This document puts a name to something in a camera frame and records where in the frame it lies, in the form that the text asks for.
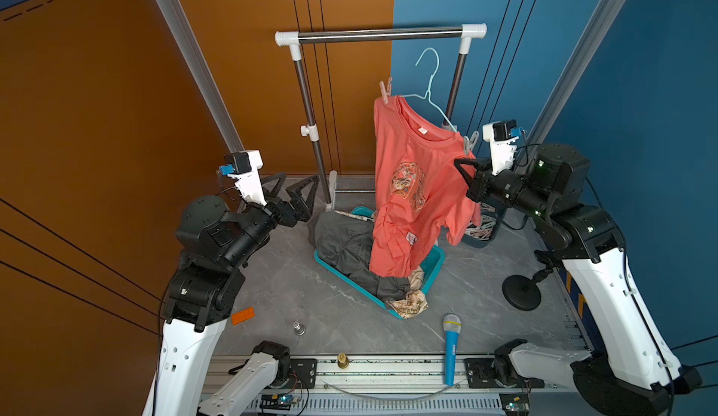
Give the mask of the grey clothespin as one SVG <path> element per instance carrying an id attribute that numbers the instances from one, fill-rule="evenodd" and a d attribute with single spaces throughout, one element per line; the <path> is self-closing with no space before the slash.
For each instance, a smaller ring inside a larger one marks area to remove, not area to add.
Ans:
<path id="1" fill-rule="evenodd" d="M 466 155 L 472 154 L 474 151 L 474 148 L 476 147 L 480 138 L 481 138 L 481 133 L 479 131 L 474 131 L 470 136 L 464 136 L 463 137 L 464 154 L 466 154 Z"/>

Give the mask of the red t-shirt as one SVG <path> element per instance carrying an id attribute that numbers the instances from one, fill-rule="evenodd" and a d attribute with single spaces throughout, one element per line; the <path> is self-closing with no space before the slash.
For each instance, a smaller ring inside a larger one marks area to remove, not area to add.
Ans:
<path id="1" fill-rule="evenodd" d="M 452 246 L 465 236 L 476 203 L 454 160 L 473 155 L 460 134 L 434 126 L 402 96 L 376 99 L 374 124 L 377 213 L 369 269 L 407 278 L 442 231 Z"/>

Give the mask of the light green wire hanger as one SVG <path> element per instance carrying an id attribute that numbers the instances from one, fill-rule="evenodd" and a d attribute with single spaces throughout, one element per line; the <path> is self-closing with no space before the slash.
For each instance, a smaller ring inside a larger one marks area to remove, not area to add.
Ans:
<path id="1" fill-rule="evenodd" d="M 394 95 L 403 96 L 424 120 L 442 129 L 465 135 L 458 122 L 455 105 L 451 123 L 446 120 L 452 86 L 452 64 L 443 56 L 439 44 L 429 46 L 420 41 L 397 42 L 392 55 Z"/>

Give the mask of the pink clothespin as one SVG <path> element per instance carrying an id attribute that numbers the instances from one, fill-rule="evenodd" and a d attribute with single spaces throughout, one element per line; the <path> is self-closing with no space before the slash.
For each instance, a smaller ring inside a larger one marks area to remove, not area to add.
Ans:
<path id="1" fill-rule="evenodd" d="M 380 81 L 381 100 L 384 104 L 387 104 L 389 98 L 392 96 L 392 81 L 393 79 L 391 77 L 386 81 Z"/>

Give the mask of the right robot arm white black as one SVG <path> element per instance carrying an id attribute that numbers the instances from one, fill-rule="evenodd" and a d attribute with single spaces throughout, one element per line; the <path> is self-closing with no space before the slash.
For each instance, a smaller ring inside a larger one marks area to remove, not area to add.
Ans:
<path id="1" fill-rule="evenodd" d="M 577 285 L 598 330 L 596 349 L 561 351 L 514 339 L 494 353 L 492 378 L 508 388 L 543 380 L 577 392 L 604 415 L 669 415 L 678 395 L 700 388 L 661 336 L 628 262 L 626 239 L 613 218 L 581 196 L 589 160 L 566 144 L 537 148 L 524 173 L 495 172 L 489 160 L 454 166 L 474 202 L 492 198 L 530 219 L 543 242 L 541 270 L 503 281 L 506 300 L 521 311 L 540 305 L 539 283 L 564 271 Z"/>

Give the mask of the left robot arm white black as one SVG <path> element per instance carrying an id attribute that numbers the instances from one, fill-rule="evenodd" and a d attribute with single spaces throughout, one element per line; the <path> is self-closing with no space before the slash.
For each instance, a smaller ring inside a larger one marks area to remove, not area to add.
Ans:
<path id="1" fill-rule="evenodd" d="M 289 348 L 263 341 L 228 383 L 201 398 L 251 256 L 267 245 L 274 229 L 310 221 L 313 214 L 318 176 L 288 187 L 282 173 L 270 180 L 271 190 L 259 189 L 265 203 L 247 200 L 241 212 L 232 212 L 218 195 L 204 195 L 183 211 L 176 231 L 183 249 L 159 309 L 157 369 L 144 414 L 239 415 L 263 390 L 288 380 Z"/>

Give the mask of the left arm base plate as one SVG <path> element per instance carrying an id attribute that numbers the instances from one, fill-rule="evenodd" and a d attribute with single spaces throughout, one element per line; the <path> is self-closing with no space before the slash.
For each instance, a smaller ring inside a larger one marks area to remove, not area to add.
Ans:
<path id="1" fill-rule="evenodd" d="M 316 358 L 291 358 L 282 360 L 270 389 L 289 389 L 302 385 L 314 389 L 317 378 L 318 360 Z"/>

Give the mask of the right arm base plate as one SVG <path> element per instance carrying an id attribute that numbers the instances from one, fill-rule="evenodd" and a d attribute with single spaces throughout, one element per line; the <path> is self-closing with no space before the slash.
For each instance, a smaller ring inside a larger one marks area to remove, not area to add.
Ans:
<path id="1" fill-rule="evenodd" d="M 544 380 L 520 376 L 510 362 L 504 358 L 467 358 L 464 360 L 464 367 L 471 389 L 541 389 L 545 387 Z"/>

